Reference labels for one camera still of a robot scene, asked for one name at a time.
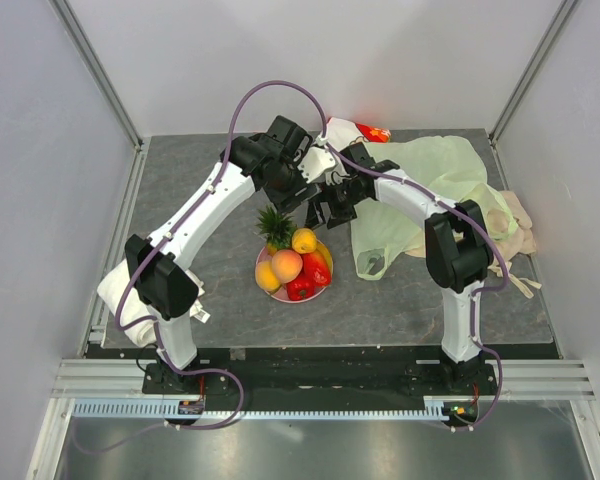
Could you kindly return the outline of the small yellow fake fruit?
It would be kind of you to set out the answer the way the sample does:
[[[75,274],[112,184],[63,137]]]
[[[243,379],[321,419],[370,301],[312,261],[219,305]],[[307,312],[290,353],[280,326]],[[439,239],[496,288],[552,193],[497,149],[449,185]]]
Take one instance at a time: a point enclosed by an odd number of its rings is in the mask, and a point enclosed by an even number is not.
[[[299,228],[294,231],[291,239],[292,249],[301,255],[312,253],[317,249],[318,239],[313,230]]]

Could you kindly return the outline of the fake pineapple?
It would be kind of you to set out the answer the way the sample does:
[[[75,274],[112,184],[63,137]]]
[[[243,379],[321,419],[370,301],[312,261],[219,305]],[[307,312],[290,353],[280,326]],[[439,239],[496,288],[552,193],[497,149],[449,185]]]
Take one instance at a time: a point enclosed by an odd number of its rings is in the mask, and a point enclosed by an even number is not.
[[[281,214],[275,208],[266,206],[258,211],[256,226],[259,233],[265,237],[265,248],[269,255],[273,256],[279,250],[291,248],[292,236],[297,226],[289,215]]]

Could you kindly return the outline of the fake red orange mango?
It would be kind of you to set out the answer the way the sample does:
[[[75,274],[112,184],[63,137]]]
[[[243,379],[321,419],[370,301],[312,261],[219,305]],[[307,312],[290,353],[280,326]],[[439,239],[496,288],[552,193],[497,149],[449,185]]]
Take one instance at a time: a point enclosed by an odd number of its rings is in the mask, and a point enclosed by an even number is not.
[[[326,258],[319,252],[313,251],[302,255],[305,275],[318,287],[331,284],[332,271]]]

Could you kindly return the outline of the fake peach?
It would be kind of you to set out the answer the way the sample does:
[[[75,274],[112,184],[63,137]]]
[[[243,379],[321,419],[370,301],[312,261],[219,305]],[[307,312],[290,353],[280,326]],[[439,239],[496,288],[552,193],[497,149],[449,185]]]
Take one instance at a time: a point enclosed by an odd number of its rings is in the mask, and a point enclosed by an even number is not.
[[[294,250],[279,250],[271,258],[271,267],[278,280],[287,284],[302,271],[303,259]]]

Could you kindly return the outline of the fake red bell pepper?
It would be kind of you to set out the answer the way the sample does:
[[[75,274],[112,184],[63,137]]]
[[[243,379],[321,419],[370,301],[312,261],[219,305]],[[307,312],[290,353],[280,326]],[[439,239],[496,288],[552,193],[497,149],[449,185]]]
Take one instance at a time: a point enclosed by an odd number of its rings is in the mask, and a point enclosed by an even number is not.
[[[286,293],[290,301],[300,302],[315,295],[315,284],[306,274],[300,273],[286,284]]]

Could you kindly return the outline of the fake yellow pear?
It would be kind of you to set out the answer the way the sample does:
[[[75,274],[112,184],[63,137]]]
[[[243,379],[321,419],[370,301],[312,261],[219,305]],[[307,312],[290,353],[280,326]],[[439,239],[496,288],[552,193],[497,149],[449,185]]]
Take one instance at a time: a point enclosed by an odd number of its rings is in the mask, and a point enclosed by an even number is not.
[[[256,265],[255,281],[260,289],[269,294],[277,292],[282,286],[282,282],[273,271],[270,260],[261,261]]]

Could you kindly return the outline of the green avocado print plastic bag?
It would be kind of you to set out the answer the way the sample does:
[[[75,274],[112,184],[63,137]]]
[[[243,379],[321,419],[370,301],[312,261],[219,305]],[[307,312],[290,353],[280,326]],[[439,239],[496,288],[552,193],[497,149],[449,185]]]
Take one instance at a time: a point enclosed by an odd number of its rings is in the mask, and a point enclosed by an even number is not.
[[[379,199],[360,202],[358,217],[350,223],[356,274],[377,281],[401,254],[424,256],[424,222],[443,211],[438,201],[453,207],[469,200],[468,194],[479,184],[491,186],[484,162],[459,136],[369,144],[369,148],[374,160],[398,165],[388,178],[374,180]]]

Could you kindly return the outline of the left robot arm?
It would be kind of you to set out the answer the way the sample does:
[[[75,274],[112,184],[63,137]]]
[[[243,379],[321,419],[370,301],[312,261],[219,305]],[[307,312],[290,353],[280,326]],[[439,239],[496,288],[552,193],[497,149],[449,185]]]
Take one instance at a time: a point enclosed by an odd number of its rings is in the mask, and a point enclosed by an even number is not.
[[[264,133],[230,140],[210,178],[147,238],[125,244],[130,281],[155,316],[156,339],[168,363],[165,382],[188,393],[199,382],[189,309],[199,289],[186,271],[200,248],[239,205],[263,191],[277,212],[289,214],[319,191],[300,169],[312,136],[278,116]]]

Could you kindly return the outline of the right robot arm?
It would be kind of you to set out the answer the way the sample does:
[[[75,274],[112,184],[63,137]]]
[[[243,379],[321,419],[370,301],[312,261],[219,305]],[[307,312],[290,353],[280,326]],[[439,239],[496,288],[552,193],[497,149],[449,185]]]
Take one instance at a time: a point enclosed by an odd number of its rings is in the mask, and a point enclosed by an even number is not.
[[[463,392],[474,381],[471,367],[481,352],[479,311],[488,267],[495,248],[477,203],[452,204],[411,179],[396,163],[376,162],[361,143],[343,154],[330,144],[312,146],[298,165],[309,183],[350,212],[364,199],[389,205],[419,224],[425,234],[425,260],[443,297],[445,363],[438,381],[447,392]]]

